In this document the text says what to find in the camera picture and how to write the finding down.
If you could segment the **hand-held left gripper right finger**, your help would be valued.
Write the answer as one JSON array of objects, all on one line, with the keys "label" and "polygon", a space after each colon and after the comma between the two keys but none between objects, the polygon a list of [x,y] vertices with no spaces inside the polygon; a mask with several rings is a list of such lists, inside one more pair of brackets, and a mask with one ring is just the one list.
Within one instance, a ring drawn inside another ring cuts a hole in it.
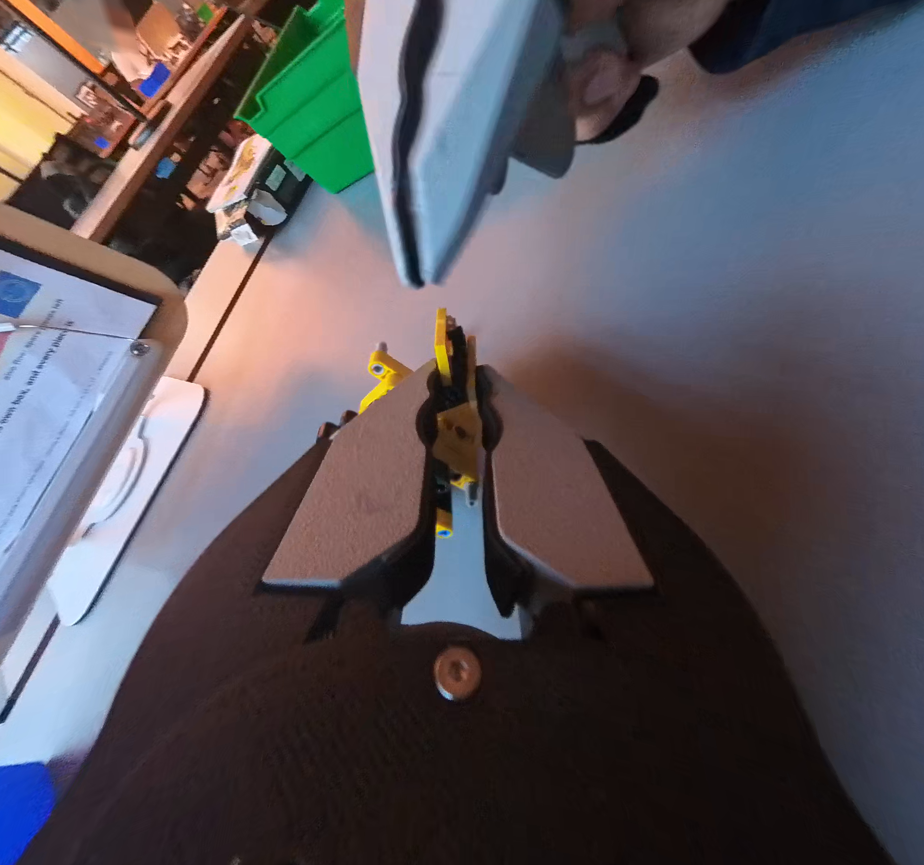
[{"label": "hand-held left gripper right finger", "polygon": [[503,617],[654,591],[586,441],[495,369],[477,369],[484,566]]}]

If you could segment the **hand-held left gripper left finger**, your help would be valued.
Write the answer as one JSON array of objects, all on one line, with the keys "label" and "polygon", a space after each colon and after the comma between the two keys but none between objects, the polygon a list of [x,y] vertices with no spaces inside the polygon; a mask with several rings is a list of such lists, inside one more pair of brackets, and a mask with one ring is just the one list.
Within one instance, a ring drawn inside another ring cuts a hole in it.
[{"label": "hand-held left gripper left finger", "polygon": [[337,431],[263,572],[264,588],[367,600],[399,617],[428,582],[434,368],[424,363]]}]

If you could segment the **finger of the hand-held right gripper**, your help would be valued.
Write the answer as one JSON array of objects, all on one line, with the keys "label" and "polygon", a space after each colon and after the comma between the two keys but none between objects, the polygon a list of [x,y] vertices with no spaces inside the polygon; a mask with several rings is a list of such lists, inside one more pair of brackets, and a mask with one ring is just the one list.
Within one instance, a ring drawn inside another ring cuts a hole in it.
[{"label": "finger of the hand-held right gripper", "polygon": [[410,183],[423,286],[445,278],[483,206],[503,188],[517,131],[512,77],[539,6],[432,0],[422,16],[433,45],[422,72]]},{"label": "finger of the hand-held right gripper", "polygon": [[356,79],[392,259],[400,280],[423,286],[411,208],[410,147],[422,114],[432,0],[356,0]]}]

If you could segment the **yellow black lego model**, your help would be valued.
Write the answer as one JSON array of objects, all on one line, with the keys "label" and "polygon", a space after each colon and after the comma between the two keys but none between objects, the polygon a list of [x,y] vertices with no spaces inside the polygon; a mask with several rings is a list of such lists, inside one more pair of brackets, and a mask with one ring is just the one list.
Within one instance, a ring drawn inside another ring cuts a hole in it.
[{"label": "yellow black lego model", "polygon": [[[454,533],[453,491],[460,488],[466,494],[478,493],[480,482],[482,420],[476,394],[476,340],[445,308],[437,310],[433,356],[427,362],[435,363],[431,383],[433,427],[428,436],[433,455],[436,546]],[[319,439],[329,445],[339,429],[416,370],[410,370],[387,349],[374,351],[369,360],[374,387],[361,401],[357,413],[349,411],[339,423],[326,423]]]}]

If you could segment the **black lego set box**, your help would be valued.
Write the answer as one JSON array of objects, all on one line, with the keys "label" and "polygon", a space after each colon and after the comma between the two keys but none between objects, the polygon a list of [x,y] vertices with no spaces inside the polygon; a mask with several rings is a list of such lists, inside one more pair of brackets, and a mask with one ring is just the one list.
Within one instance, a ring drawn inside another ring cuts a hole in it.
[{"label": "black lego set box", "polygon": [[248,246],[282,229],[311,186],[310,176],[272,147],[247,197],[211,214],[219,242]]}]

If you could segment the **green plastic bin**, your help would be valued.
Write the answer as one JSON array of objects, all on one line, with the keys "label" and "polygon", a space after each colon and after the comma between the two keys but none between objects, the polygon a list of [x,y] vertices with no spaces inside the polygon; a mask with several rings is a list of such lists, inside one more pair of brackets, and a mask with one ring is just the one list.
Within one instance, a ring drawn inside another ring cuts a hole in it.
[{"label": "green plastic bin", "polygon": [[344,0],[294,6],[234,114],[331,193],[374,171]]}]

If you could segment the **white yellow instruction booklet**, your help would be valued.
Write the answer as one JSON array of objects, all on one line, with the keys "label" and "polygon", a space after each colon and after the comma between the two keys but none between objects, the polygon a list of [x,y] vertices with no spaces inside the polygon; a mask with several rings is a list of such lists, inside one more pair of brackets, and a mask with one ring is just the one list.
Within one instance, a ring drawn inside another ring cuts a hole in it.
[{"label": "white yellow instruction booklet", "polygon": [[206,205],[215,214],[247,197],[260,169],[272,152],[272,144],[259,133],[254,133],[237,146],[237,151],[224,178],[218,183]]}]

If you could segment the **white stand base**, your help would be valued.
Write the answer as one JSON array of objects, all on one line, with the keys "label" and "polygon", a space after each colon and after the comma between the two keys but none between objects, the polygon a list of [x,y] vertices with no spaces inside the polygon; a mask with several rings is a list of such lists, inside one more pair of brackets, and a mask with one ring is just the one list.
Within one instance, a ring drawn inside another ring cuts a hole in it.
[{"label": "white stand base", "polygon": [[62,626],[77,625],[98,601],[206,400],[199,384],[165,376],[156,385],[46,584]]}]

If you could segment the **long background table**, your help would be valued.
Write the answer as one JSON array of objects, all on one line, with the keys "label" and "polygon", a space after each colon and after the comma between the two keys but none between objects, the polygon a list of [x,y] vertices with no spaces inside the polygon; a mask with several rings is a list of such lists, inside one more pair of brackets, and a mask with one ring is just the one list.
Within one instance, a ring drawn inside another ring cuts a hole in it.
[{"label": "long background table", "polygon": [[248,16],[237,17],[214,45],[197,57],[176,81],[154,111],[157,124],[150,122],[145,128],[143,143],[131,146],[118,162],[102,189],[75,222],[71,229],[74,235],[98,243],[104,243],[111,236],[122,215],[168,152],[181,128],[199,109],[253,26],[254,22]]}]

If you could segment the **metal clip bar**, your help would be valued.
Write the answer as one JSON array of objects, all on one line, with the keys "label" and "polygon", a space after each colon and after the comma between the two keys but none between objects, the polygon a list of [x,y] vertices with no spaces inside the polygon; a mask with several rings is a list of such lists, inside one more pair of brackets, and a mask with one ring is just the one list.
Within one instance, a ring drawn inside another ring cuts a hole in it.
[{"label": "metal clip bar", "polygon": [[83,421],[37,505],[2,558],[2,650],[15,640],[32,606],[141,415],[160,376],[166,348],[135,340]]}]

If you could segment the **printed instruction sheet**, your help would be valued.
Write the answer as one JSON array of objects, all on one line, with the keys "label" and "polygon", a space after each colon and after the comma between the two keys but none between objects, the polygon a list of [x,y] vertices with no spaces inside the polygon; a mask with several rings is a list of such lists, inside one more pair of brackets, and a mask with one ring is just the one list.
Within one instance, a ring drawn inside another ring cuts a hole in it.
[{"label": "printed instruction sheet", "polygon": [[2,559],[159,306],[154,294],[2,239]]}]

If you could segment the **wooden clipboard stand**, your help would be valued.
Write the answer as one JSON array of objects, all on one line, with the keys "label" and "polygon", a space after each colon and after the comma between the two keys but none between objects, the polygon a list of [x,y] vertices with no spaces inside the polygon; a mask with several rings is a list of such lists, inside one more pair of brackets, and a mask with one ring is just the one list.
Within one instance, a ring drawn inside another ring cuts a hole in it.
[{"label": "wooden clipboard stand", "polygon": [[[121,286],[154,294],[160,301],[160,306],[138,340],[151,339],[164,345],[166,348],[164,374],[180,341],[184,338],[188,325],[183,296],[178,287],[165,275],[138,259],[76,236],[69,230],[42,221],[6,204],[2,204],[1,208],[1,236],[2,239],[9,239],[58,262],[113,280]],[[2,660],[6,660],[15,640],[8,644],[6,650],[2,650]]]}]

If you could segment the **blue plastic bin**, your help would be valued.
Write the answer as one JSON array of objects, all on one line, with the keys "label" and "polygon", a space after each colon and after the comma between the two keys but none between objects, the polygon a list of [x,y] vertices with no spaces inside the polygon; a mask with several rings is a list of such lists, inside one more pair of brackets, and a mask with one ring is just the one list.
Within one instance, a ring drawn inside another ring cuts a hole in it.
[{"label": "blue plastic bin", "polygon": [[1,767],[1,863],[14,864],[49,819],[56,803],[45,763]]}]

